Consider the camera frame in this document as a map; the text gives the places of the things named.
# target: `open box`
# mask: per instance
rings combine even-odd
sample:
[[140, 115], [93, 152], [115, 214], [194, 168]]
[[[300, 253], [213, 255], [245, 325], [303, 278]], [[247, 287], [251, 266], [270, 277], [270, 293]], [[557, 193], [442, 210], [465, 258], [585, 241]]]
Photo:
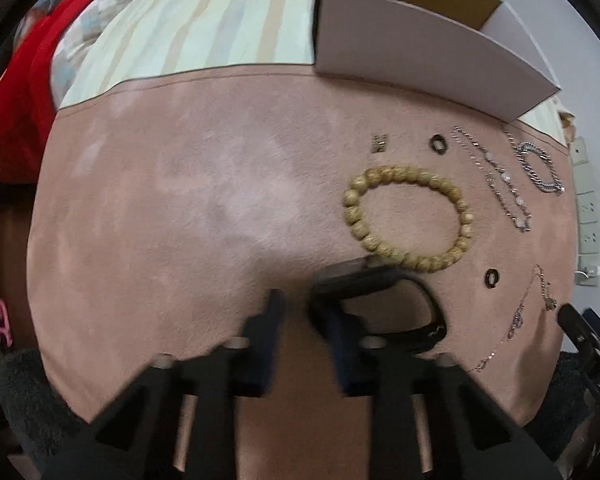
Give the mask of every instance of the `open box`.
[[500, 0], [316, 0], [314, 51], [318, 73], [426, 92], [507, 123], [560, 89]]

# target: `screw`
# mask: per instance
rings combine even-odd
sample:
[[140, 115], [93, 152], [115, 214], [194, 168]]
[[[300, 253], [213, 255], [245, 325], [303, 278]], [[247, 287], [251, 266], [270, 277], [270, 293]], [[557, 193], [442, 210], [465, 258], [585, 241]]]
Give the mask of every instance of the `screw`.
[[224, 347], [230, 350], [244, 350], [249, 348], [251, 341], [247, 337], [232, 336], [224, 342]]
[[367, 335], [360, 341], [360, 346], [367, 350], [378, 350], [386, 346], [386, 339], [377, 335]]
[[170, 354], [156, 354], [151, 361], [151, 366], [153, 368], [160, 368], [160, 370], [167, 370], [173, 367], [174, 362], [175, 359]]

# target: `red blanket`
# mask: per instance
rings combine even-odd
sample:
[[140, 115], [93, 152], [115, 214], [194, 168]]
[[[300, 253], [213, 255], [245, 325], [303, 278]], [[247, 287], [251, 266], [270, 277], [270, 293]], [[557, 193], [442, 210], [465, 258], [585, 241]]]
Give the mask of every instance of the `red blanket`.
[[0, 78], [0, 182], [36, 182], [56, 116], [51, 59], [67, 30], [93, 0], [63, 0], [40, 19]]

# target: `silver chain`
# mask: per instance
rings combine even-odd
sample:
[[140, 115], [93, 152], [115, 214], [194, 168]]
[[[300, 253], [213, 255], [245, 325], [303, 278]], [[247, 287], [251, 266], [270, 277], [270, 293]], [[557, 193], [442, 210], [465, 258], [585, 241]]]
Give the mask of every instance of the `silver chain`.
[[555, 301], [554, 298], [552, 298], [551, 295], [549, 294], [549, 283], [547, 283], [547, 281], [544, 278], [544, 270], [542, 270], [542, 267], [540, 265], [536, 264], [536, 266], [534, 267], [534, 270], [531, 274], [531, 281], [529, 282], [529, 284], [525, 290], [525, 293], [522, 296], [520, 303], [518, 304], [518, 308], [516, 309], [516, 311], [513, 315], [513, 319], [511, 320], [511, 324], [509, 325], [509, 329], [506, 331], [505, 335], [502, 336], [502, 339], [493, 348], [493, 350], [488, 355], [488, 357], [486, 359], [483, 359], [482, 361], [480, 361], [478, 363], [477, 367], [469, 370], [470, 372], [481, 372], [482, 370], [484, 370], [487, 367], [487, 364], [489, 363], [489, 361], [491, 361], [495, 357], [496, 352], [498, 351], [500, 346], [505, 341], [511, 341], [513, 339], [513, 336], [516, 335], [516, 330], [522, 328], [522, 324], [524, 322], [524, 320], [522, 318], [522, 313], [524, 312], [524, 309], [525, 309], [525, 300], [526, 300], [526, 297], [529, 295], [529, 292], [531, 292], [531, 287], [533, 286], [534, 281], [536, 280], [536, 276], [538, 276], [540, 278], [540, 286], [542, 289], [542, 298], [544, 299], [544, 309], [546, 311], [550, 311], [558, 306], [557, 301]]
[[[520, 164], [522, 164], [522, 169], [525, 170], [525, 173], [529, 176], [531, 182], [533, 182], [536, 187], [544, 193], [556, 193], [560, 195], [564, 191], [564, 186], [558, 177], [558, 173], [555, 171], [554, 162], [551, 160], [551, 156], [549, 156], [545, 150], [539, 146], [536, 146], [532, 142], [524, 141], [520, 142], [520, 144], [517, 144], [513, 136], [506, 129], [503, 129], [503, 131], [506, 134], [507, 139], [509, 139], [509, 144], [513, 148], [513, 151], [516, 153], [516, 158], [520, 161]], [[551, 177], [554, 180], [553, 182], [544, 182], [538, 176], [538, 174], [531, 167], [531, 164], [529, 164], [526, 160], [526, 156], [529, 153], [535, 153], [540, 157], [540, 160], [542, 160], [549, 167]]]
[[[489, 184], [489, 187], [496, 195], [496, 198], [498, 199], [498, 202], [500, 202], [500, 205], [507, 214], [507, 217], [511, 218], [516, 228], [520, 229], [520, 231], [522, 231], [523, 233], [531, 231], [531, 213], [526, 208], [525, 201], [522, 200], [522, 197], [520, 196], [518, 190], [511, 182], [510, 174], [507, 173], [507, 171], [503, 167], [501, 167], [493, 160], [493, 155], [490, 152], [488, 152], [488, 150], [483, 145], [481, 145], [480, 142], [475, 140], [475, 137], [472, 136], [472, 134], [469, 134], [468, 132], [464, 131], [460, 126], [454, 127], [451, 136], [458, 142], [458, 144], [460, 144], [460, 146], [462, 146], [462, 148], [469, 154], [469, 157], [471, 158], [473, 163], [484, 173], [484, 176], [487, 178], [487, 184]], [[480, 160], [478, 160], [478, 157], [474, 155], [474, 152], [472, 152], [469, 146], [464, 142], [462, 136], [466, 137], [467, 140], [472, 144], [472, 146], [482, 153], [482, 157], [484, 158], [484, 160], [488, 164], [493, 166], [493, 169], [500, 174], [501, 180], [507, 185], [507, 187], [509, 187], [509, 191], [513, 195], [516, 205], [518, 206], [518, 208], [520, 208], [520, 211], [522, 211], [522, 218], [518, 218], [511, 212], [509, 206], [502, 197], [502, 193], [496, 189], [496, 179], [493, 172], [487, 170], [482, 165]]]

